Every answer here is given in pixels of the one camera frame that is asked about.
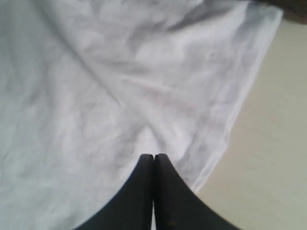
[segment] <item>white sheet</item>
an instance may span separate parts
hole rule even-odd
[[[142,153],[168,153],[197,191],[281,14],[233,0],[0,0],[0,229],[72,229]]]

